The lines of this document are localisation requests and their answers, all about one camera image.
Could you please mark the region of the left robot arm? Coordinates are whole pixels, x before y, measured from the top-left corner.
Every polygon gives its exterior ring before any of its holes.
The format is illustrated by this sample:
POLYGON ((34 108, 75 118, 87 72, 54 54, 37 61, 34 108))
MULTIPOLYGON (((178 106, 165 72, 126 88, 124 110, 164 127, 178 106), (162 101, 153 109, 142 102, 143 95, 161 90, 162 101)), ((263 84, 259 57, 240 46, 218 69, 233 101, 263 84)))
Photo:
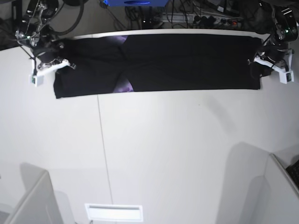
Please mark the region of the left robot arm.
POLYGON ((261 76, 268 76, 272 71, 279 74, 283 84, 294 82, 294 71, 291 69, 294 50, 290 43, 299 37, 299 24, 290 5, 293 0, 262 0, 271 18, 271 34, 264 40, 253 56, 250 64, 258 63, 265 67, 261 76))

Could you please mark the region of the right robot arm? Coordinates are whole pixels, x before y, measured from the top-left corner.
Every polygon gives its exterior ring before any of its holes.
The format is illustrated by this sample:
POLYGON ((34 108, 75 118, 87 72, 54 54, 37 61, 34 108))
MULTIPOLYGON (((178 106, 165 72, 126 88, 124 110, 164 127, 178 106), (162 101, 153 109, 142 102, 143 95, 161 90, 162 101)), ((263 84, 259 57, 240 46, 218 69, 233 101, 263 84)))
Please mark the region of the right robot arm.
POLYGON ((79 7, 75 22, 64 31, 55 31, 50 27, 52 20, 60 13, 62 7, 58 0, 31 0, 19 27, 15 32, 15 41, 31 49, 34 65, 36 59, 42 66, 61 64, 64 59, 59 57, 59 51, 64 44, 58 37, 73 31, 79 24, 84 12, 84 0, 64 0, 63 5, 79 7))

